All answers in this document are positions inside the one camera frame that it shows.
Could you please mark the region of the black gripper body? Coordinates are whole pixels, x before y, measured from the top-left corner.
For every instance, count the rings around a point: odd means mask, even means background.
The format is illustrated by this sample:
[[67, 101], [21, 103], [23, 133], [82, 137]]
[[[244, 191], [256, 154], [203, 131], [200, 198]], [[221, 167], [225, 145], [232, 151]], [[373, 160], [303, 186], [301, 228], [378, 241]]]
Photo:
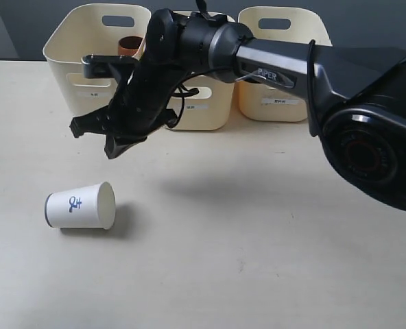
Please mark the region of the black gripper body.
[[142, 136], [163, 125], [175, 126], [178, 115], [167, 106], [177, 85], [188, 75], [189, 70], [179, 64], [161, 64], [144, 52], [118, 98], [118, 134]]

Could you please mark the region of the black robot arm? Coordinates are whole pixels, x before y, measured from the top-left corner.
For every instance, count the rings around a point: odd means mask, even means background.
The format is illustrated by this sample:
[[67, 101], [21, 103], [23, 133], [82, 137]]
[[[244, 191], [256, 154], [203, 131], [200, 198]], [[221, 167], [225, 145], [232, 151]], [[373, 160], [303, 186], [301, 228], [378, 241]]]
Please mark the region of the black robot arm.
[[188, 16], [155, 11], [139, 59], [91, 54], [82, 62], [86, 78], [113, 78], [118, 86], [107, 105], [74, 117], [71, 132], [104, 135], [110, 159], [177, 125], [169, 100], [194, 95], [184, 87], [194, 77], [265, 84], [304, 100], [310, 134], [345, 181], [406, 211], [404, 49], [260, 39], [199, 1]]

